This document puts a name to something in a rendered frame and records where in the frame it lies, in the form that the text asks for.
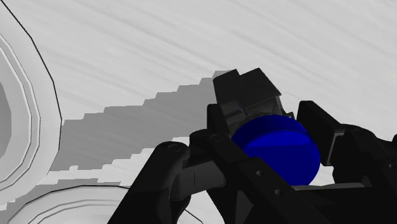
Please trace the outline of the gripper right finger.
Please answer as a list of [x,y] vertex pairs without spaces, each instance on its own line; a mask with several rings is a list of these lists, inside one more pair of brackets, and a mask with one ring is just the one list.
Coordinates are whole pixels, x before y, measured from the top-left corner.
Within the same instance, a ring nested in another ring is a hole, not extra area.
[[321,164],[333,167],[338,185],[359,183],[397,193],[397,141],[378,138],[357,125],[338,122],[313,101],[301,101],[296,120],[317,145]]

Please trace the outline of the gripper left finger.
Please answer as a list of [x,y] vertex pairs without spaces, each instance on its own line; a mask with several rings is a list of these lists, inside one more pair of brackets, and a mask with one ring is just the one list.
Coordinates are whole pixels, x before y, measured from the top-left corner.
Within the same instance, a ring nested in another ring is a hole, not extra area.
[[159,144],[108,224],[177,224],[191,196],[207,192],[225,224],[314,224],[314,209],[259,157],[231,139],[219,104],[189,144]]

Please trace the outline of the blue bottle with black top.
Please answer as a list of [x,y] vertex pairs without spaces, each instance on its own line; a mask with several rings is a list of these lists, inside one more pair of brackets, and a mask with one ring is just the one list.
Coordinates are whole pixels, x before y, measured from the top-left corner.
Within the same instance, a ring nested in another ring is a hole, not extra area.
[[259,157],[291,186],[309,185],[320,167],[320,153],[308,131],[285,112],[281,93],[256,68],[216,71],[216,102],[232,141],[249,157]]

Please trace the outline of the small white plate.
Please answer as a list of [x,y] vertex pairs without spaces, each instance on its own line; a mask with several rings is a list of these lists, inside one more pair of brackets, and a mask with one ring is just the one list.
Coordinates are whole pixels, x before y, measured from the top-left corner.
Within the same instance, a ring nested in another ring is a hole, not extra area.
[[54,190],[26,202],[0,224],[108,224],[127,191],[100,185]]

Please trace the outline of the large white plate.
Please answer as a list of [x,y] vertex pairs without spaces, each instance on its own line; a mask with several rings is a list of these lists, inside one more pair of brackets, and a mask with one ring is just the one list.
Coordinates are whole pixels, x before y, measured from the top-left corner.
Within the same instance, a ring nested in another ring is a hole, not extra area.
[[11,118],[0,157],[0,205],[32,190],[59,151],[62,117],[53,78],[31,35],[0,0],[0,85]]

